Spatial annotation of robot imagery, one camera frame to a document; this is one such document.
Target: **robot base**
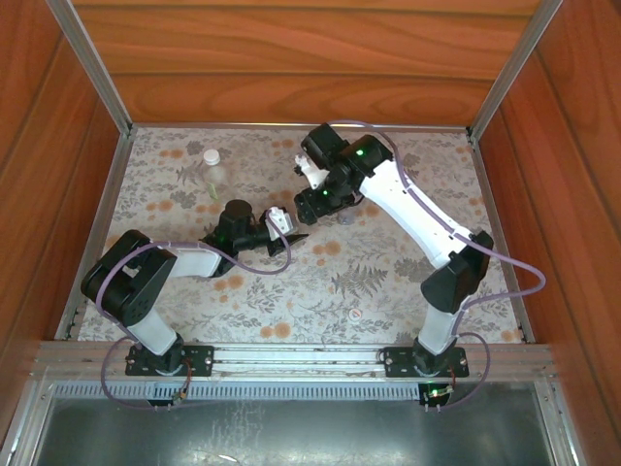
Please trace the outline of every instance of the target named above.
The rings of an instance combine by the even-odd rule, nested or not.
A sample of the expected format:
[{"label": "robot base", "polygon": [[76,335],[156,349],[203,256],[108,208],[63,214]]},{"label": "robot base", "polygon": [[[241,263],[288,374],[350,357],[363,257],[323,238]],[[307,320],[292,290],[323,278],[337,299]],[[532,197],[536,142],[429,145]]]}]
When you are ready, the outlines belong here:
[{"label": "robot base", "polygon": [[470,375],[468,359],[463,348],[447,349],[442,355],[442,366],[434,374],[421,373],[415,363],[413,347],[388,347],[382,350],[387,378],[405,377],[467,377]]},{"label": "robot base", "polygon": [[183,345],[181,350],[181,364],[178,369],[170,374],[163,373],[152,361],[155,356],[148,349],[137,349],[135,346],[129,349],[125,358],[126,376],[161,376],[161,377],[185,377],[187,376],[187,361],[192,368],[192,377],[209,377],[213,367],[213,347]]}]

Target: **plastic bottle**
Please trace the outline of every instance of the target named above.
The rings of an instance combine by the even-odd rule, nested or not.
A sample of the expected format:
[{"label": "plastic bottle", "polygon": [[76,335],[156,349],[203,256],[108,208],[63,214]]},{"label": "plastic bottle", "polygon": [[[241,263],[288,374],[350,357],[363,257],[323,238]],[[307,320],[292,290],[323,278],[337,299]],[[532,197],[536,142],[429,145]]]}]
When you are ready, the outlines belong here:
[{"label": "plastic bottle", "polygon": [[210,197],[214,200],[229,201],[226,198],[229,190],[229,176],[223,164],[220,163],[220,153],[216,149],[205,150],[203,154],[207,170],[207,183]]}]

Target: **floral tablecloth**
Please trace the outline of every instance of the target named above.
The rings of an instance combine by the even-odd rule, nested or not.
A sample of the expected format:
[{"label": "floral tablecloth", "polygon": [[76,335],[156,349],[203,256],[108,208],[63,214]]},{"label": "floral tablecloth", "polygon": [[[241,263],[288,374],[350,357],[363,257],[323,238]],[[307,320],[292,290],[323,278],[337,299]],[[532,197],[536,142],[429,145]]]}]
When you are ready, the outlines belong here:
[{"label": "floral tablecloth", "polygon": [[[307,131],[289,129],[159,129],[138,131],[108,234],[107,248],[128,229],[154,240],[193,241],[217,224],[222,202],[210,197],[206,149],[218,149],[231,177],[228,197],[248,201],[257,214],[273,206],[295,212],[293,196],[307,187],[293,173]],[[342,132],[353,141],[360,133]],[[471,230],[490,231],[471,149],[463,134],[391,133],[416,183]],[[284,343],[411,343],[425,316],[420,283],[432,267],[416,243],[369,200],[355,221],[326,217],[300,225],[310,236],[293,247],[293,263],[274,277],[239,268],[221,279],[168,280],[156,302],[186,341]],[[257,268],[276,268],[284,254],[240,256]],[[506,289],[492,260],[479,293]],[[352,319],[350,311],[362,313]],[[518,342],[508,300],[471,309],[464,330],[492,343]],[[121,333],[90,303],[79,338],[112,340]]]}]

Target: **bottle cap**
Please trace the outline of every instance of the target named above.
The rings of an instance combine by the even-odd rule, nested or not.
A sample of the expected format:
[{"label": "bottle cap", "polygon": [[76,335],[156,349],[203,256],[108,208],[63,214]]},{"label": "bottle cap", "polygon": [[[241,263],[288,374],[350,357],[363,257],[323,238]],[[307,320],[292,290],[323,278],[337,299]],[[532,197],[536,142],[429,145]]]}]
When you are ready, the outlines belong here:
[{"label": "bottle cap", "polygon": [[208,165],[217,165],[220,163],[220,152],[216,149],[205,150],[203,158],[205,159],[205,163]]}]

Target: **wooden wall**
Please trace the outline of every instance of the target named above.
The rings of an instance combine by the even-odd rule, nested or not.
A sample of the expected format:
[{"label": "wooden wall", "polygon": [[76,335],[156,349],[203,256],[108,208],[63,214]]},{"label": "wooden wall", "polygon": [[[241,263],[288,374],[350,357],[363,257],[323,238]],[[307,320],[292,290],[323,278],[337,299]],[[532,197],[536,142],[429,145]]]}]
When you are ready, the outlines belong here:
[{"label": "wooden wall", "polygon": [[[621,458],[621,9],[565,0],[480,147],[590,464]],[[522,285],[532,277],[519,274]]]},{"label": "wooden wall", "polygon": [[0,441],[78,269],[118,132],[45,0],[0,14]]},{"label": "wooden wall", "polygon": [[472,123],[539,0],[76,0],[138,122]]}]

